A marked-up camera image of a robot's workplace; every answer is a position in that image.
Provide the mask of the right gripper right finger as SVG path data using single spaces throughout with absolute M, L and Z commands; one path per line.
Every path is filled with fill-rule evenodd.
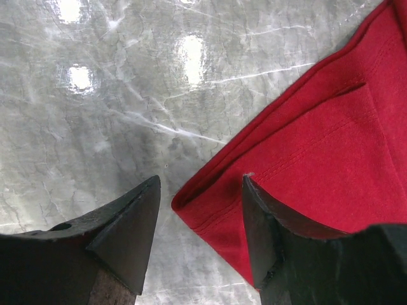
M 404 224 L 344 233 L 276 200 L 249 176 L 242 211 L 262 304 L 406 303 Z

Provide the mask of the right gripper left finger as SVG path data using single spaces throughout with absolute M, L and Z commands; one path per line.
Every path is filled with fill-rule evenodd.
M 133 304 L 142 294 L 160 207 L 152 176 L 47 231 L 1 236 L 2 304 Z

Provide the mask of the red t shirt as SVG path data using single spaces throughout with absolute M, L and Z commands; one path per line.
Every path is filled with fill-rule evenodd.
M 406 222 L 406 2 L 384 1 L 175 195 L 172 209 L 252 282 L 241 187 L 250 175 L 347 233 Z

